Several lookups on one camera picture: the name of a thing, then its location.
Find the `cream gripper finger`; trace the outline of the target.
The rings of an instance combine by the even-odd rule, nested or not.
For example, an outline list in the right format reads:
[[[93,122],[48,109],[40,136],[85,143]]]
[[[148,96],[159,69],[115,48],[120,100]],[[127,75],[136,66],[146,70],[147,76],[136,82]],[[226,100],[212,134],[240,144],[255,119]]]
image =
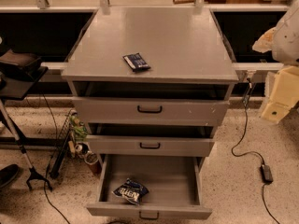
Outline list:
[[[263,35],[256,40],[252,46],[252,49],[257,52],[266,53],[272,49],[273,36],[276,31],[276,28],[270,28]]]
[[[261,118],[278,124],[299,102],[299,68],[287,66],[265,79]]]

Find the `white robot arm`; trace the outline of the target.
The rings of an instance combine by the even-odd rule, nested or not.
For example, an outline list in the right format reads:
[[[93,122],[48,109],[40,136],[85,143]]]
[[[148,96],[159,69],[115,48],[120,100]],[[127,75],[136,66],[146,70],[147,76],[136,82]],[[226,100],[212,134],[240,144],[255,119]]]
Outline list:
[[[256,40],[252,49],[272,52],[272,58],[283,64],[275,74],[268,73],[261,118],[278,124],[299,102],[299,1]]]

